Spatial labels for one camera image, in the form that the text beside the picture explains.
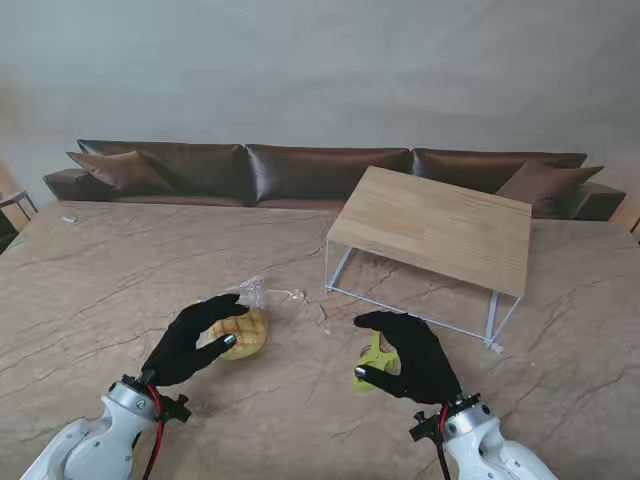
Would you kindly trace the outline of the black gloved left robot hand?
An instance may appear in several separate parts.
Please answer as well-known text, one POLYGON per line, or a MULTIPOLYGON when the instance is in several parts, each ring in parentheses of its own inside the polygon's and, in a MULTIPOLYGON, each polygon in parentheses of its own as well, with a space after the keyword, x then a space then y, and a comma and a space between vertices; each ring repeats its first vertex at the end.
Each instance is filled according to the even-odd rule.
POLYGON ((239 298, 238 294, 224 294, 183 309, 141 367, 140 381, 154 387, 183 383, 230 350, 236 344, 234 334, 224 334, 203 347, 197 342, 216 322, 249 311, 238 303, 239 298))

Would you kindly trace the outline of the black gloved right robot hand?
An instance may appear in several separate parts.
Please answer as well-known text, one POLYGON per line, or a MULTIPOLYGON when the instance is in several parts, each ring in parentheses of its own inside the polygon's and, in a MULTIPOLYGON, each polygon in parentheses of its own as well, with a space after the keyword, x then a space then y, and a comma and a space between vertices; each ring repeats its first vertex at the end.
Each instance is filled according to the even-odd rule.
POLYGON ((396 349, 400 373, 374 366, 355 367, 355 376, 396 398, 419 404, 453 402, 461 394, 459 381, 428 324, 409 314, 373 311, 357 316, 354 325, 381 333, 396 349))

